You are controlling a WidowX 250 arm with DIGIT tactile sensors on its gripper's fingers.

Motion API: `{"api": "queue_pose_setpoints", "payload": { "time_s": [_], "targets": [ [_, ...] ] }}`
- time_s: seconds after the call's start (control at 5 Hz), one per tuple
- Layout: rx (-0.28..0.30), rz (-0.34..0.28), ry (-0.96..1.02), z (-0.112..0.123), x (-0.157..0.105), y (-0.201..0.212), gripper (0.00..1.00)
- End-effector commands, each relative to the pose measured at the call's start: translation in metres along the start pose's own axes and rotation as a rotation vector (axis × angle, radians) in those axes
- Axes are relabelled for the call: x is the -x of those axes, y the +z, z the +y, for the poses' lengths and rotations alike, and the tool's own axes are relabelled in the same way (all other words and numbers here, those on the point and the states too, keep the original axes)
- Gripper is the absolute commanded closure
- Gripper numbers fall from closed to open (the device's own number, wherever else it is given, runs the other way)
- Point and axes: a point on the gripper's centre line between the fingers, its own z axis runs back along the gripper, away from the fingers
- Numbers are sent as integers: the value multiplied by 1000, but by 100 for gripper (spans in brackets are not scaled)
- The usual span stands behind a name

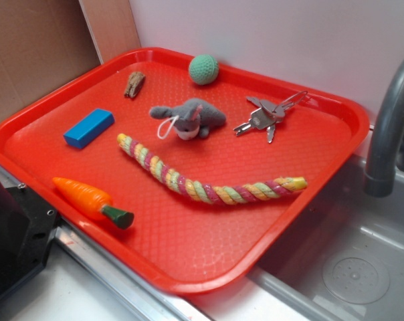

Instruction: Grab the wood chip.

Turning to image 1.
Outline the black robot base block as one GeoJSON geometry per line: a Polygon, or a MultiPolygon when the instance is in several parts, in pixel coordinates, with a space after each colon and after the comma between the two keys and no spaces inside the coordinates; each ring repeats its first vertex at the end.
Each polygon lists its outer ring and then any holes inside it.
{"type": "Polygon", "coordinates": [[[0,181],[0,301],[45,268],[59,218],[32,188],[0,181]]]}

